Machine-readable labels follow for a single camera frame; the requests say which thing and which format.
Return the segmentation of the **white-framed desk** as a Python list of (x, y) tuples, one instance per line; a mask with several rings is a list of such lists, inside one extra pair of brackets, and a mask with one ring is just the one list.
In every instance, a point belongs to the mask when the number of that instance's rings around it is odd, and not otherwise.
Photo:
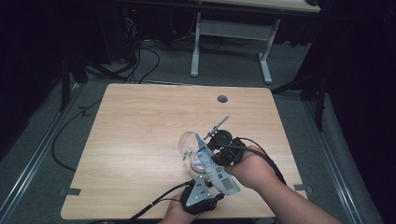
[[(204, 3), (223, 4), (225, 6), (252, 7), (253, 9), (269, 9), (274, 12), (319, 13), (317, 0), (195, 0), (200, 7)], [(230, 19), (203, 19), (201, 13), (196, 13), (194, 49), (191, 60), (191, 76), (199, 74), (200, 39), (202, 35), (230, 37), (237, 39), (263, 41), (263, 52), (258, 54), (263, 80), (272, 83), (267, 57), (273, 45), (281, 19), (275, 17), (263, 24), (253, 24), (250, 21), (231, 21)]]

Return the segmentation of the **clear glass hinged-lid jar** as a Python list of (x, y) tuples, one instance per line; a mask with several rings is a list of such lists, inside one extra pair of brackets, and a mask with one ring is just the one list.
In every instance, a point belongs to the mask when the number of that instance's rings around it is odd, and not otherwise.
[(182, 160), (188, 162), (192, 176), (208, 176), (216, 167), (211, 160), (214, 152), (198, 133), (183, 133), (177, 147)]

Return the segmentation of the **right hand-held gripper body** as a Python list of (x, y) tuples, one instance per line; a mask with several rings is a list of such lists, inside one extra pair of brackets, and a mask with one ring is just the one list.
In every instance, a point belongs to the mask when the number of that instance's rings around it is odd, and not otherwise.
[(213, 151), (213, 156), (221, 158), (224, 166), (232, 166), (240, 162), (243, 158), (243, 149), (246, 147), (238, 137), (233, 138), (230, 132), (219, 128), (229, 117), (226, 115), (204, 137), (205, 140), (209, 138), (209, 142), (216, 141), (219, 144), (219, 149)]

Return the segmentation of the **black stand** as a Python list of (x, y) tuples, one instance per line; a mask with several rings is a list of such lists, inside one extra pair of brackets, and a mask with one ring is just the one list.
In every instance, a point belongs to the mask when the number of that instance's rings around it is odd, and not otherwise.
[(70, 77), (73, 77), (78, 84), (85, 84), (88, 76), (85, 72), (85, 61), (81, 55), (70, 53), (64, 56), (62, 60), (62, 103), (60, 110), (64, 111), (70, 101)]
[(312, 73), (297, 77), (293, 81), (271, 90), (272, 94), (280, 94), (288, 90), (300, 90), (300, 99), (303, 102), (314, 102), (314, 122), (322, 132), (322, 116), (325, 109), (327, 76), (325, 73)]

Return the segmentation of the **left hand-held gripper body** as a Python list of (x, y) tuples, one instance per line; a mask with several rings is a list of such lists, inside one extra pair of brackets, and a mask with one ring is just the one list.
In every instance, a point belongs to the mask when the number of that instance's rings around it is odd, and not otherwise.
[(182, 191), (180, 202), (185, 212), (198, 215), (214, 210), (218, 199), (210, 197), (209, 187), (205, 180), (198, 177)]

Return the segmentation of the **metal floor rail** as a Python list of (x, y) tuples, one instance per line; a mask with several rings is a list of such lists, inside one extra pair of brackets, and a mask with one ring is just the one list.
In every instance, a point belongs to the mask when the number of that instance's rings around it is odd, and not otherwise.
[(27, 127), (11, 151), (0, 162), (0, 224), (7, 224), (24, 192), (35, 177), (50, 150), (50, 143), (60, 130), (72, 104), (84, 84), (73, 84), (71, 98), (61, 109), (62, 89), (58, 84), (29, 119)]
[(303, 106), (310, 119), (311, 124), (313, 125), (316, 136), (321, 145), (321, 149), (325, 157), (325, 163), (329, 170), (329, 175), (334, 184), (338, 198), (340, 199), (340, 202), (344, 207), (349, 223), (362, 224), (361, 215), (358, 212), (357, 206), (352, 199), (349, 187), (347, 186), (347, 183), (337, 165), (337, 162), (332, 154), (332, 151), (324, 136), (324, 133), (319, 129), (316, 123), (314, 109), (309, 102), (303, 102)]

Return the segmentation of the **white and blue packet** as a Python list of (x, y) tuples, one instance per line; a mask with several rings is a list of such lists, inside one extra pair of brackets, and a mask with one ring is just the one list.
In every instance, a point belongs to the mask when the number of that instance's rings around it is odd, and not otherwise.
[(240, 191), (240, 188), (233, 180), (233, 177), (229, 175), (223, 166), (217, 165), (213, 160), (213, 152), (207, 147), (204, 140), (197, 133), (195, 135), (198, 150), (197, 157), (200, 163), (205, 168), (205, 172), (212, 185), (220, 192), (227, 196), (233, 195)]

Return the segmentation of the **person's right hand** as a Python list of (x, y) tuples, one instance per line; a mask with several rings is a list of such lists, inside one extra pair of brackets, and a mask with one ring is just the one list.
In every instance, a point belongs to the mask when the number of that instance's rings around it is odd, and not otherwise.
[(258, 147), (250, 146), (243, 154), (242, 160), (225, 171), (233, 175), (243, 186), (259, 190), (282, 185), (270, 164), (259, 155)]

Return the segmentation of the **person's left hand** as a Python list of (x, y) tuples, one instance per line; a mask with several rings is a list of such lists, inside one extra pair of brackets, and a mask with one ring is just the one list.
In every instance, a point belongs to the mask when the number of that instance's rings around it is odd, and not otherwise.
[(191, 224), (200, 215), (192, 215), (184, 210), (179, 199), (169, 203), (163, 219), (158, 224)]

